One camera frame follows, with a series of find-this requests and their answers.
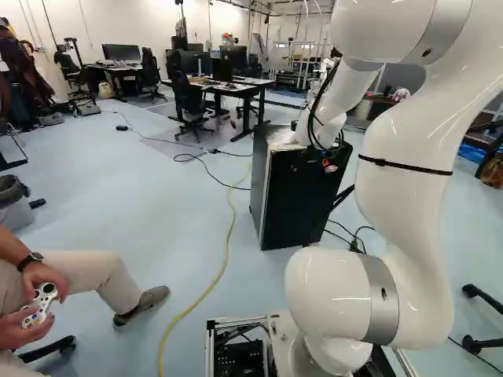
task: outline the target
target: shoe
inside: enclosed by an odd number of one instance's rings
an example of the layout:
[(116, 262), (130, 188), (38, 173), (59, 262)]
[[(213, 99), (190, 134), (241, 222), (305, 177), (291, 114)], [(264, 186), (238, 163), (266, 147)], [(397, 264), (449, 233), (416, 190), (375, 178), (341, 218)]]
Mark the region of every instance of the shoe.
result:
[(170, 293), (170, 288), (166, 287), (165, 285), (148, 289), (147, 291), (143, 292), (143, 294), (141, 294), (140, 302), (138, 303), (136, 308), (131, 310), (129, 313), (122, 315), (116, 314), (113, 317), (114, 326), (121, 328), (122, 326), (130, 323), (131, 320), (138, 317), (140, 314), (148, 312), (149, 310), (154, 309), (156, 306), (163, 304)]

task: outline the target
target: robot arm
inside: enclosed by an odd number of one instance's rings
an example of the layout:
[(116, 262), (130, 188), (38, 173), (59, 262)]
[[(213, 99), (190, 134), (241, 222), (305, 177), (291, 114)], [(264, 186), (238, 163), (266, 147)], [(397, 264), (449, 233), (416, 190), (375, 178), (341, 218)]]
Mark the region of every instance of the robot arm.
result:
[[(365, 133), (355, 194), (387, 241), (382, 258), (307, 247), (287, 267), (299, 336), (331, 374), (358, 369), (369, 343), (423, 349), (450, 332), (440, 209), (462, 137), (503, 89), (503, 25), (486, 27), (502, 11), (500, 0), (336, 3), (332, 40), (345, 57), (419, 64), (427, 78)], [(345, 109), (328, 97), (323, 105)]]
[[(335, 77), (321, 98), (314, 119), (314, 134), (324, 148), (332, 147), (346, 122), (346, 112), (362, 100), (382, 66), (382, 63), (342, 58)], [(309, 114), (308, 106), (297, 123), (296, 140), (301, 145), (311, 144), (307, 131)]]

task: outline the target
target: white game controller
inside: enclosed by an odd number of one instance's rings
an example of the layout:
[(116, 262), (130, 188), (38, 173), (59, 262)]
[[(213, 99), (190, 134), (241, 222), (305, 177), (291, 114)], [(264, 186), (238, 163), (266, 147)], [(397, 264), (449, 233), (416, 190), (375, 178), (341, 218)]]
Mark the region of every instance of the white game controller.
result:
[(57, 299), (58, 293), (56, 286), (52, 283), (40, 284), (35, 289), (35, 298), (31, 301), (31, 306), (37, 306), (39, 311), (29, 317), (24, 318), (21, 324), (22, 328), (31, 328), (43, 324), (47, 318), (50, 304)]

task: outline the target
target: gray trash bin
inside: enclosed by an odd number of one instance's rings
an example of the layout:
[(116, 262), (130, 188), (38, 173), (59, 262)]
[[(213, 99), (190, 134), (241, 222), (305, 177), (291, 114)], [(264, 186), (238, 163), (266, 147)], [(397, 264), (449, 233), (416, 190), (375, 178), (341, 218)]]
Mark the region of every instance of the gray trash bin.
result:
[(28, 202), (30, 189), (15, 175), (0, 177), (0, 224), (10, 230), (30, 225), (35, 215)]

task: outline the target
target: beige pants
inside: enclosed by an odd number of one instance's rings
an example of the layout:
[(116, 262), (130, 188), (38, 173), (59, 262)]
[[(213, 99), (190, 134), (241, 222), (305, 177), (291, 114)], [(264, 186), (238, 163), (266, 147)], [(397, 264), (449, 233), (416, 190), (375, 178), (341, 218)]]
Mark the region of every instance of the beige pants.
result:
[[(111, 251), (47, 251), (45, 263), (65, 275), (71, 294), (96, 291), (110, 308), (124, 314), (139, 302), (141, 291), (117, 253)], [(16, 267), (0, 260), (0, 316), (27, 305)], [(9, 350), (0, 350), (0, 376), (39, 377)]]

